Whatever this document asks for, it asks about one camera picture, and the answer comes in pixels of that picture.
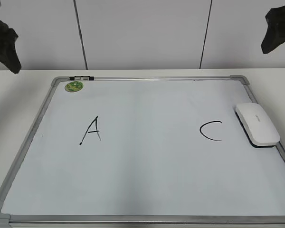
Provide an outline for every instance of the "white table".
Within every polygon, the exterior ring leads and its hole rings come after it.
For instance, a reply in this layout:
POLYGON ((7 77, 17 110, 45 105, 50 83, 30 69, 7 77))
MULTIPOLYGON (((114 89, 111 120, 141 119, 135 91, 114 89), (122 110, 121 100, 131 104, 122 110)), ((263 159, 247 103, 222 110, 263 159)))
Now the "white table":
POLYGON ((0 71, 0 186, 57 76, 228 76, 245 75, 285 146, 285 69, 0 71))

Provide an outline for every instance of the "whiteboard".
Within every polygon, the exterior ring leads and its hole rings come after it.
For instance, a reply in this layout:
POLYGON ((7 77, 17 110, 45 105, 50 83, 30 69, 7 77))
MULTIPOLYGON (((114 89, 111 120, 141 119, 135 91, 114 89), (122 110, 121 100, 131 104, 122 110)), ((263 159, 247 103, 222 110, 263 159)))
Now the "whiteboard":
POLYGON ((285 215, 285 163, 249 143, 234 112, 251 102, 240 81, 83 81, 75 93, 67 83, 2 213, 285 215), (211 121, 221 123, 203 133, 216 141, 200 133, 211 121))

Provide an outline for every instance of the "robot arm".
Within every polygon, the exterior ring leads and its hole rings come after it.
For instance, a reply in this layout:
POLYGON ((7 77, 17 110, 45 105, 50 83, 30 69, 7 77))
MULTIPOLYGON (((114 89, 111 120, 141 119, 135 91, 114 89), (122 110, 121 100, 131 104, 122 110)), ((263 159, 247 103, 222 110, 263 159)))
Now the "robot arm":
POLYGON ((0 62, 14 74, 17 74, 21 69, 15 49, 17 38, 15 30, 0 20, 0 62))
POLYGON ((268 29, 261 48, 267 54, 285 42, 285 6, 272 8, 265 18, 268 29))

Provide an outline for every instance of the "black marker writing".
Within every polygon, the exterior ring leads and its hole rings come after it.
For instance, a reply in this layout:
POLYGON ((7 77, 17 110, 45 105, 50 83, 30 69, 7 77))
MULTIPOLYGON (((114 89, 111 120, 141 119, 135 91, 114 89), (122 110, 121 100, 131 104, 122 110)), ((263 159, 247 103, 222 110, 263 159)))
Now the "black marker writing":
POLYGON ((205 123, 205 124, 203 124, 203 125, 199 128, 199 132, 200 132, 204 137, 206 137, 207 139, 210 139, 210 140, 212 140, 212 141, 221 141, 221 140, 217 140, 217 139, 211 139, 211 138, 209 138, 208 136, 206 136, 206 135, 203 133, 203 131, 202 131, 203 127, 206 126, 207 124, 211 124, 211 123, 222 123, 222 122, 221 122, 221 121, 210 121, 210 122, 208 122, 208 123, 205 123))
POLYGON ((86 132, 85 132, 85 135, 84 135, 84 137, 82 138, 82 140, 81 140, 81 142, 80 142, 79 145, 82 144, 82 142, 84 141, 85 136, 86 136, 87 133, 95 133, 95 132, 97 132, 98 138, 99 138, 99 140, 101 141, 101 138, 100 138, 100 135, 99 135, 99 130, 98 130, 98 128, 97 128, 97 119, 98 119, 98 116, 91 122, 91 124, 90 124, 89 127, 87 128, 87 130, 86 130, 86 132), (89 129, 90 129, 90 127, 92 126, 92 124, 93 124, 94 122, 95 122, 96 131, 90 131, 90 132, 89 132, 89 129))

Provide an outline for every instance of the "green magnet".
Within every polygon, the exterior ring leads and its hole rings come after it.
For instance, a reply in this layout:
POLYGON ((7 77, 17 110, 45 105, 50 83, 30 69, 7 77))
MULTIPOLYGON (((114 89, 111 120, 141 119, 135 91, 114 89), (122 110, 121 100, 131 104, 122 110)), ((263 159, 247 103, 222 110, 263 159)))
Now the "green magnet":
POLYGON ((84 84, 82 82, 74 81, 70 82, 65 86, 65 90, 73 93, 73 92, 78 92, 84 87, 84 84))

